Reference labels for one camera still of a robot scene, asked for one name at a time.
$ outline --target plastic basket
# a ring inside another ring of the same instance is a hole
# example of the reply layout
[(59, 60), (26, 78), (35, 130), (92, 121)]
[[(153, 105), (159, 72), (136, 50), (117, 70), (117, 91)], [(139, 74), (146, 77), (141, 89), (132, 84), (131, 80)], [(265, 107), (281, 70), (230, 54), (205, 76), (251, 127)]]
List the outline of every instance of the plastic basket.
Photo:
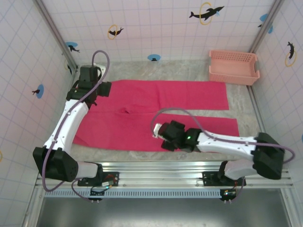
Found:
[(253, 85), (260, 78), (254, 53), (214, 50), (209, 52), (209, 80)]

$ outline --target gray floor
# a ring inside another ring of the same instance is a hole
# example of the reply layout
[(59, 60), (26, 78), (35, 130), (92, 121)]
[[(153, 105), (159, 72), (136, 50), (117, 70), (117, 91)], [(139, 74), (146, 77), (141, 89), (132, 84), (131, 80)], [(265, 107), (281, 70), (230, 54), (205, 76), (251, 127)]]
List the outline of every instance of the gray floor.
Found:
[[(108, 81), (119, 79), (190, 80), (208, 81), (208, 64), (205, 61), (140, 61), (113, 62)], [(227, 84), (228, 111), (193, 110), (196, 116), (236, 118), (241, 136), (255, 136), (258, 122), (246, 86)], [(73, 144), (71, 155), (77, 161), (211, 161), (237, 157), (215, 153), (138, 152), (88, 148)]]
[(287, 227), (280, 190), (244, 190), (219, 199), (45, 198), (38, 227)]

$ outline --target red cloth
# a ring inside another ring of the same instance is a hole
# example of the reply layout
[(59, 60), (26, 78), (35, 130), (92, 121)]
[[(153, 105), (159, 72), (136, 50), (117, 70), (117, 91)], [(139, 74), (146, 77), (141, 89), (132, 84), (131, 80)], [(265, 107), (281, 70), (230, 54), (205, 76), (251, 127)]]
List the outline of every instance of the red cloth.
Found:
[(119, 80), (90, 112), (154, 113), (162, 108), (228, 110), (226, 85), (211, 81)]
[[(94, 148), (136, 151), (166, 151), (161, 139), (152, 137), (150, 122), (156, 113), (98, 113), (89, 111), (82, 120), (74, 143)], [(196, 117), (205, 130), (239, 136), (236, 119), (221, 117)], [(198, 126), (190, 116), (160, 114), (155, 123), (175, 120), (186, 129)]]

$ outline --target metal rail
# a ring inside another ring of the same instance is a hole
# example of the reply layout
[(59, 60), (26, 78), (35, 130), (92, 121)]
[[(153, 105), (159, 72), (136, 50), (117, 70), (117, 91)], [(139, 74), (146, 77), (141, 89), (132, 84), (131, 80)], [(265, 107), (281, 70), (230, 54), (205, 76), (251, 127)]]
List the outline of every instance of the metal rail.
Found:
[(53, 19), (51, 18), (50, 14), (48, 13), (44, 3), (42, 0), (33, 0), (35, 6), (37, 7), (39, 13), (41, 14), (44, 22), (48, 26), (49, 30), (51, 31), (53, 37), (55, 38), (56, 42), (58, 43), (60, 49), (62, 50), (63, 55), (65, 56), (68, 65), (76, 70), (77, 64), (74, 60), (74, 58), (71, 55), (71, 52), (68, 50), (67, 46), (65, 45), (65, 42), (59, 33), (55, 23), (53, 22)]
[[(221, 162), (104, 162), (100, 163), (104, 172), (120, 173), (117, 189), (222, 189), (226, 187), (205, 187), (202, 178), (204, 171), (218, 171)], [(50, 187), (59, 183), (46, 180)], [(287, 169), (283, 170), (281, 180), (269, 180), (260, 175), (246, 177), (244, 188), (293, 188), (293, 182)], [(42, 185), (41, 177), (36, 182)], [(71, 183), (61, 187), (70, 189)]]
[(284, 2), (285, 2), (285, 0), (274, 1), (274, 4), (273, 4), (272, 8), (270, 9), (266, 20), (262, 24), (260, 32), (258, 33), (254, 42), (252, 43), (252, 46), (250, 48), (250, 53), (255, 53), (257, 51), (257, 49), (259, 48), (260, 44), (262, 43), (264, 37), (266, 36), (268, 30), (272, 26), (273, 21), (276, 18), (276, 15), (278, 14), (278, 12), (281, 9)]

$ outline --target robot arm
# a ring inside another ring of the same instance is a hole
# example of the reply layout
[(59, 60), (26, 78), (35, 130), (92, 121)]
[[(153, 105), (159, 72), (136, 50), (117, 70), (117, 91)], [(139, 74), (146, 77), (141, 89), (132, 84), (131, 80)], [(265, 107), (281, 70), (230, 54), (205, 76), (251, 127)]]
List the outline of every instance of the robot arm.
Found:
[(68, 114), (69, 116), (66, 118), (61, 128), (51, 155), (47, 160), (45, 171), (46, 178), (71, 182), (76, 178), (95, 178), (99, 176), (100, 166), (98, 164), (77, 162), (70, 156), (70, 151), (73, 139), (82, 119), (90, 109), (91, 105), (96, 105), (95, 100), (97, 99), (97, 96), (109, 95), (111, 83), (101, 83), (98, 89), (83, 102), (79, 103), (73, 111), (70, 113), (68, 111), (96, 85), (100, 77), (100, 67), (92, 67), (90, 65), (81, 67), (80, 78), (67, 94), (64, 111), (56, 128), (42, 148), (35, 148), (33, 157), (37, 164), (39, 173), (42, 175), (42, 166), (46, 152), (50, 148), (52, 142), (55, 141), (55, 134), (65, 115)]
[[(51, 137), (47, 140), (42, 148), (35, 148), (33, 156), (40, 174), (45, 154), (54, 142), (54, 136), (62, 122), (64, 116), (68, 113), (71, 106), (78, 100), (84, 97), (98, 82), (101, 74), (98, 73), (99, 67), (82, 66), (80, 69), (80, 78), (78, 87), (73, 88), (67, 94), (67, 102), (64, 112), (53, 131)], [(97, 96), (108, 96), (111, 88), (111, 83), (101, 83), (97, 90), (91, 93), (82, 103), (79, 103), (69, 116), (66, 118), (53, 150), (46, 163), (45, 177), (71, 182), (77, 178), (92, 179), (96, 182), (102, 180), (102, 166), (96, 163), (77, 162), (69, 154), (72, 141), (77, 132), (77, 129), (86, 115), (91, 105), (95, 104)], [(208, 137), (200, 129), (188, 129), (185, 131), (185, 125), (171, 121), (171, 123), (156, 124), (154, 128), (156, 137), (162, 138), (162, 148), (174, 151), (180, 149), (186, 152), (218, 152), (230, 155), (238, 155), (243, 159), (237, 161), (224, 161), (221, 164), (219, 172), (215, 175), (213, 181), (227, 182), (234, 184), (243, 176), (259, 174), (269, 179), (280, 179), (284, 150), (273, 147), (258, 147), (250, 144), (236, 144), (230, 142), (222, 142)], [(208, 132), (216, 138), (245, 141), (245, 142), (262, 142), (275, 143), (266, 133), (260, 133), (258, 137), (233, 137), (219, 135)]]
[(218, 172), (218, 181), (237, 180), (248, 175), (259, 174), (268, 179), (281, 179), (284, 150), (273, 147), (261, 147), (249, 143), (278, 144), (266, 133), (259, 133), (257, 137), (234, 137), (207, 132), (218, 139), (247, 142), (237, 144), (214, 140), (200, 129), (190, 128), (185, 131), (185, 125), (171, 121), (171, 123), (156, 124), (155, 137), (163, 139), (162, 148), (174, 151), (180, 149), (186, 152), (218, 152), (238, 155), (243, 159), (224, 161)]

